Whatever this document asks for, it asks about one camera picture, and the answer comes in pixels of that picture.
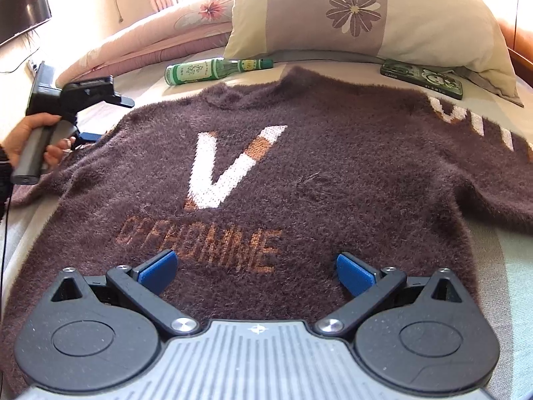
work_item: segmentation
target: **white letter v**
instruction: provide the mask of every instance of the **white letter v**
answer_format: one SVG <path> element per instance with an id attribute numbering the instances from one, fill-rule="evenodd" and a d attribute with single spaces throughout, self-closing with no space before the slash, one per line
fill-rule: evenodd
<path id="1" fill-rule="evenodd" d="M 252 167 L 266 155 L 286 128 L 287 126 L 267 126 L 263 129 L 216 183 L 213 183 L 213 166 L 217 154 L 217 135 L 214 132 L 199 133 L 184 209 L 192 211 L 219 207 Z"/>

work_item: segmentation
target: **television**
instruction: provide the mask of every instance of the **television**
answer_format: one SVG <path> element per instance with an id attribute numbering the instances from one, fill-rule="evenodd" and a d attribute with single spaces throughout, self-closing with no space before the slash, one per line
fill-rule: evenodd
<path id="1" fill-rule="evenodd" d="M 0 47 L 51 17 L 48 0 L 0 0 Z"/>

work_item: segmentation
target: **hand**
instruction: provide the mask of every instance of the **hand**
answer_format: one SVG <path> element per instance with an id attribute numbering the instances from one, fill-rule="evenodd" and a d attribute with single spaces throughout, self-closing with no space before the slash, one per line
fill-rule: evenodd
<path id="1" fill-rule="evenodd" d="M 31 116 L 25 116 L 9 133 L 2 147 L 5 154 L 9 158 L 11 166 L 15 168 L 20 159 L 20 154 L 31 134 L 31 131 L 41 126 L 52 126 L 61 120 L 61 116 L 53 116 L 48 113 L 32 114 Z M 63 150 L 70 149 L 71 144 L 76 139 L 71 137 L 70 140 L 63 139 L 56 145 L 48 145 L 46 152 L 44 152 L 44 160 L 49 166 L 49 169 L 57 167 L 64 156 Z"/>

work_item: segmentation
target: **bed sheet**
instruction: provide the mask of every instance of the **bed sheet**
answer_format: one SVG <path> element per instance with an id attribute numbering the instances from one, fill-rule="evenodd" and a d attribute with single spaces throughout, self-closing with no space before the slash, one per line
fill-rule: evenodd
<path id="1" fill-rule="evenodd" d="M 533 143 L 533 89 L 518 82 L 518 91 L 525 107 L 521 108 L 481 89 L 473 83 L 463 83 L 464 99 L 457 101 L 379 74 L 379 65 L 320 60 L 276 63 L 267 71 L 234 74 L 219 81 L 168 87 L 163 79 L 168 64 L 194 61 L 222 55 L 223 48 L 190 55 L 172 62 L 158 63 L 126 73 L 115 79 L 116 90 L 134 98 L 136 105 L 175 100 L 199 93 L 202 89 L 225 82 L 228 85 L 260 84 L 276 81 L 292 66 L 319 72 L 354 84 L 380 84 L 398 88 L 415 88 L 443 97 L 475 113 L 493 120 Z M 108 104 L 95 105 L 78 115 L 82 132 L 103 133 L 112 128 L 128 110 Z M 45 198 L 39 203 L 10 212 L 7 237 L 6 269 L 4 271 L 4 300 L 36 237 L 58 204 L 57 198 Z M 489 391 L 499 400 L 522 399 L 533 388 L 533 325 L 530 297 L 533 284 L 529 273 L 533 270 L 533 236 L 512 233 L 487 223 L 466 219 L 471 232 L 471 245 L 476 263 L 480 305 L 500 341 L 500 360 Z"/>

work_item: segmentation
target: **bottle cap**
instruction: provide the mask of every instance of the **bottle cap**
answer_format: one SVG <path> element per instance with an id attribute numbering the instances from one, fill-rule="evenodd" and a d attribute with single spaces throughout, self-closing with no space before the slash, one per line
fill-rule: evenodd
<path id="1" fill-rule="evenodd" d="M 274 67 L 274 62 L 271 58 L 263 58 L 261 61 L 261 69 L 272 69 Z"/>

